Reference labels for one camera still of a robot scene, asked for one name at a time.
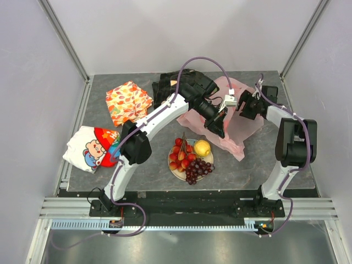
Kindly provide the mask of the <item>pink plastic bag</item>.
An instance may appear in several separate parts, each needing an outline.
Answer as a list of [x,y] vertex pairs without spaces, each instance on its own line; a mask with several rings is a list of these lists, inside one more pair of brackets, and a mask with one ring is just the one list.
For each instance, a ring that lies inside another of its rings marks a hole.
[[238,161],[245,157],[244,141],[263,126],[263,118],[260,115],[257,115],[254,120],[247,119],[241,117],[233,107],[228,108],[224,119],[225,138],[223,139],[204,128],[205,118],[193,109],[177,118],[177,122],[198,135],[204,135],[209,142],[228,151]]

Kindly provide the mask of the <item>yellow fake lemon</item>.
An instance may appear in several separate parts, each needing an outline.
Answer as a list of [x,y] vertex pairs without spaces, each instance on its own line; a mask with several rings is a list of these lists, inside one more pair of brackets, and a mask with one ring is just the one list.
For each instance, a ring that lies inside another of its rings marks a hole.
[[194,151],[200,157],[206,157],[211,152],[211,145],[206,140],[197,140],[194,143]]

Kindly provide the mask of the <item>beige blue ceramic plate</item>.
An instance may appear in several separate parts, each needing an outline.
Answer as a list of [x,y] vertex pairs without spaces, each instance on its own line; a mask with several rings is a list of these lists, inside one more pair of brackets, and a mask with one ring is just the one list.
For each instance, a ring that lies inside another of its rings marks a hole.
[[[197,140],[190,140],[190,141],[191,141],[191,143],[194,144]],[[201,159],[205,160],[206,162],[214,163],[214,158],[213,158],[212,152],[210,152],[210,154],[207,155],[206,157],[200,157],[200,156],[197,155],[197,158],[201,158]],[[186,176],[185,176],[185,171],[183,171],[183,172],[171,171],[171,172],[172,172],[178,179],[181,179],[181,180],[185,181],[185,178],[186,178]]]

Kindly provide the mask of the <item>red fake lychee bunch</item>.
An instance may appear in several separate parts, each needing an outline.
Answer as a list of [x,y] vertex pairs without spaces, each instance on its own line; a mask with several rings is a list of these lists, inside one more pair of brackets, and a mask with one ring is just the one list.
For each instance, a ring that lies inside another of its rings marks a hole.
[[168,164],[171,171],[183,172],[191,162],[197,159],[193,143],[187,139],[185,133],[174,141],[168,155]]

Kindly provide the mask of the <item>purple fake grape bunch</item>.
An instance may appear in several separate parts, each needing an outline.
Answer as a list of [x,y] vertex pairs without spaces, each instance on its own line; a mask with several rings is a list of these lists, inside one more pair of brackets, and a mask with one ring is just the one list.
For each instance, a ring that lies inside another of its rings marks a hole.
[[213,163],[197,158],[185,169],[185,181],[189,185],[195,185],[200,179],[212,173],[214,169],[215,165]]

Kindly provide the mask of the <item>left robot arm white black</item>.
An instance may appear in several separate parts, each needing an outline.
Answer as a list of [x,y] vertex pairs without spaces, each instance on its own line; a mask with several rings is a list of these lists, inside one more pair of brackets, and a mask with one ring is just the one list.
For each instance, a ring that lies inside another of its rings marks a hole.
[[150,141],[171,121],[182,114],[194,110],[205,119],[204,127],[215,135],[224,138],[224,118],[227,107],[215,106],[208,101],[211,93],[217,92],[217,85],[207,78],[193,86],[177,82],[177,91],[157,107],[152,113],[137,122],[127,121],[123,125],[119,145],[112,153],[117,167],[108,185],[104,188],[106,199],[102,211],[108,216],[120,212],[120,199],[123,198],[127,184],[138,165],[151,156]]

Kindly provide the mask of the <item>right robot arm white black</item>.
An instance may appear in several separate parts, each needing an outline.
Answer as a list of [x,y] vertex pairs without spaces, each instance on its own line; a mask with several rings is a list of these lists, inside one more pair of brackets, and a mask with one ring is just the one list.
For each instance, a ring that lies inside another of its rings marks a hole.
[[262,197],[252,202],[253,213],[265,216],[272,209],[270,200],[283,198],[294,176],[315,161],[317,155],[317,122],[303,119],[284,105],[277,103],[278,88],[263,86],[255,92],[244,91],[236,110],[241,117],[257,116],[278,128],[275,145],[276,164],[269,178],[260,187]]

